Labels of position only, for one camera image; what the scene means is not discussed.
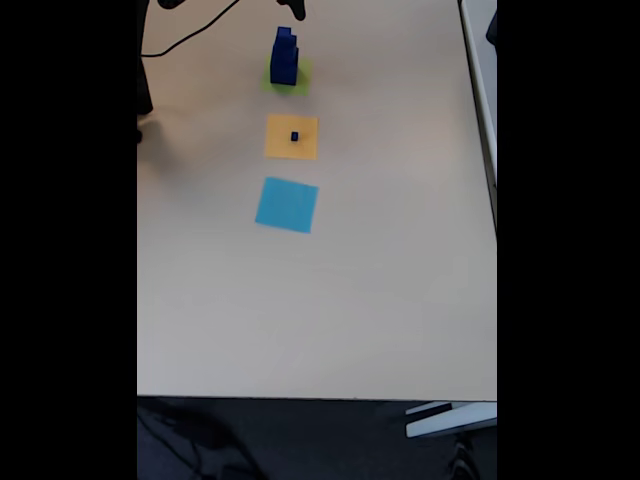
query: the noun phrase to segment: blue square mat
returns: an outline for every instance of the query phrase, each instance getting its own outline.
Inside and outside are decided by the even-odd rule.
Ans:
[[[267,177],[262,188],[256,223],[311,233],[318,187]]]

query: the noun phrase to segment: floor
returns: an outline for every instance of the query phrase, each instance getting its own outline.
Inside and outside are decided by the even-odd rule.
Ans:
[[[415,402],[165,399],[230,425],[270,480],[448,480],[452,435],[407,439],[403,412]],[[194,462],[189,443],[144,415],[150,428]],[[470,432],[482,480],[497,478],[497,427]],[[201,449],[202,471],[243,465],[234,451]],[[138,422],[139,480],[188,480],[189,469]]]

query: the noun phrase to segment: stacked blue blocks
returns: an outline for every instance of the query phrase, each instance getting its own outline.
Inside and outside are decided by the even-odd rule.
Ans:
[[[298,80],[298,47],[291,28],[278,27],[271,51],[271,83],[295,85]]]

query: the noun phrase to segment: table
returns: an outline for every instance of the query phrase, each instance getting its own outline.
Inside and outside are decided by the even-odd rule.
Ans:
[[[226,6],[152,3],[144,53]],[[277,26],[307,97],[260,89]],[[145,61],[139,395],[496,400],[497,243],[455,0],[243,0]],[[267,159],[270,113],[317,161]],[[257,225],[265,177],[319,187],[312,233]]]

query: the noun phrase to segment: green square mat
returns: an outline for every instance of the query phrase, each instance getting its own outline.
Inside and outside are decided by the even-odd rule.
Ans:
[[[271,83],[271,55],[267,57],[267,63],[262,73],[262,90],[265,92],[276,92],[283,95],[309,95],[309,85],[311,84],[311,60],[308,58],[298,59],[298,78],[295,85],[281,85]]]

